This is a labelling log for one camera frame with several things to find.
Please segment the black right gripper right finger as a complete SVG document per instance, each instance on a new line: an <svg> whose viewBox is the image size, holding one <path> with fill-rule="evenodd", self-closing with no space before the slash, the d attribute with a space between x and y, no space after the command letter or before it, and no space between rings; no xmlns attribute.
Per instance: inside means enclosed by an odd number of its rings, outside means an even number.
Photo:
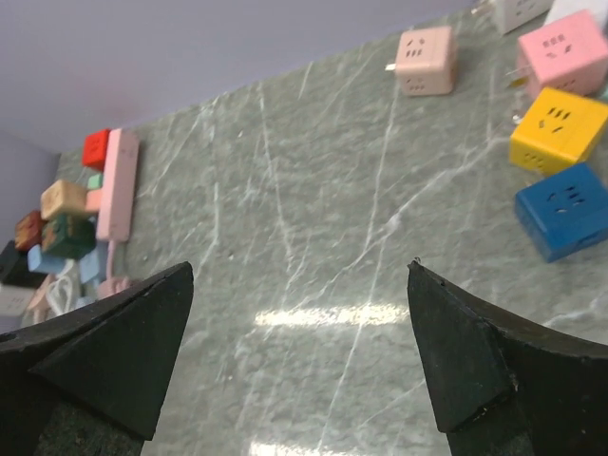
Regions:
<svg viewBox="0 0 608 456"><path fill-rule="evenodd" d="M451 454L606 454L606 346L408 268L413 332Z"/></svg>

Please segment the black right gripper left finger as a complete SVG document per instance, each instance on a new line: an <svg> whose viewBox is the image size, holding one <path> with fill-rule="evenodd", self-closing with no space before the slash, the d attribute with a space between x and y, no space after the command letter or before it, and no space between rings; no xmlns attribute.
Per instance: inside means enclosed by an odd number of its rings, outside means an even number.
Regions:
<svg viewBox="0 0 608 456"><path fill-rule="evenodd" d="M153 439L194 293L184 261L1 336L4 455L139 455Z"/></svg>

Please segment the light blue power strip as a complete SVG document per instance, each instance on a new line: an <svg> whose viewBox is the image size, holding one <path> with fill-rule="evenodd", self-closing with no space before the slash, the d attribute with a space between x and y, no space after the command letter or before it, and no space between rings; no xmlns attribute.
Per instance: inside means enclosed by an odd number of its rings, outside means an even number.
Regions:
<svg viewBox="0 0 608 456"><path fill-rule="evenodd" d="M39 244L28 251L28 269L50 277L43 296L55 315L66 314L97 300L85 287L96 287L106 279L107 253L106 242L100 242L79 260L45 254Z"/></svg>

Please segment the dark green cube plug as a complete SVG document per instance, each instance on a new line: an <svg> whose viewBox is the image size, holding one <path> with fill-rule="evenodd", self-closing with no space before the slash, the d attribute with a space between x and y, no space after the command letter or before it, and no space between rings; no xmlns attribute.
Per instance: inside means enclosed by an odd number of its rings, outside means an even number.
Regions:
<svg viewBox="0 0 608 456"><path fill-rule="evenodd" d="M59 214L44 227L42 252L54 257L79 260L96 247L96 228L92 221Z"/></svg>

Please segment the pink power strip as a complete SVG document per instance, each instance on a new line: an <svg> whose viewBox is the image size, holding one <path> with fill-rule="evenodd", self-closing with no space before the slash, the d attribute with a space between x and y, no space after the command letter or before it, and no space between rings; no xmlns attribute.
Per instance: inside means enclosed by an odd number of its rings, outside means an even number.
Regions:
<svg viewBox="0 0 608 456"><path fill-rule="evenodd" d="M129 239L139 157L139 138L125 129L109 133L96 237Z"/></svg>

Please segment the small salmon plug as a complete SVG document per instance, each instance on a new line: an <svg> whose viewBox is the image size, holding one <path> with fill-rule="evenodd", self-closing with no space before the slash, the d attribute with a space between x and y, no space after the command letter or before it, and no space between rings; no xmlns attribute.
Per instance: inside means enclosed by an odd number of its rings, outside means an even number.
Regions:
<svg viewBox="0 0 608 456"><path fill-rule="evenodd" d="M98 214L101 208L103 189L88 190L85 199L85 211L89 214Z"/></svg>

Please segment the beige cube plug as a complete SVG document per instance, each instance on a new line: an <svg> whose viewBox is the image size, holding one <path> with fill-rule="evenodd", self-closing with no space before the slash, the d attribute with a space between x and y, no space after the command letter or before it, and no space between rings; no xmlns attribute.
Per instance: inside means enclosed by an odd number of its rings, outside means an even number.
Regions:
<svg viewBox="0 0 608 456"><path fill-rule="evenodd" d="M91 215L86 210L87 189L68 180L57 180L46 189L40 199L40 212L43 220L51 220L60 214L79 217Z"/></svg>

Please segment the small green plug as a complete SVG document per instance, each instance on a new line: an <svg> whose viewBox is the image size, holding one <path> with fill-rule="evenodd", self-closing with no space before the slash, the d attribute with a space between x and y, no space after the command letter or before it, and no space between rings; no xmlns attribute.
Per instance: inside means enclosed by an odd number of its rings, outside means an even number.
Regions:
<svg viewBox="0 0 608 456"><path fill-rule="evenodd" d="M88 190L98 190L103 187L104 175L102 173L97 173L91 175L87 180L87 189Z"/></svg>

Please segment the red cube plug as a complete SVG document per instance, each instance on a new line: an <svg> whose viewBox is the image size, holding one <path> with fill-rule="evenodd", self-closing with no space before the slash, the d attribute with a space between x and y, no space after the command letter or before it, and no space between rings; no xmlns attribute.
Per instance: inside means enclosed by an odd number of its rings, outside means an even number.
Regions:
<svg viewBox="0 0 608 456"><path fill-rule="evenodd" d="M102 129L85 137L82 165L103 172L110 129Z"/></svg>

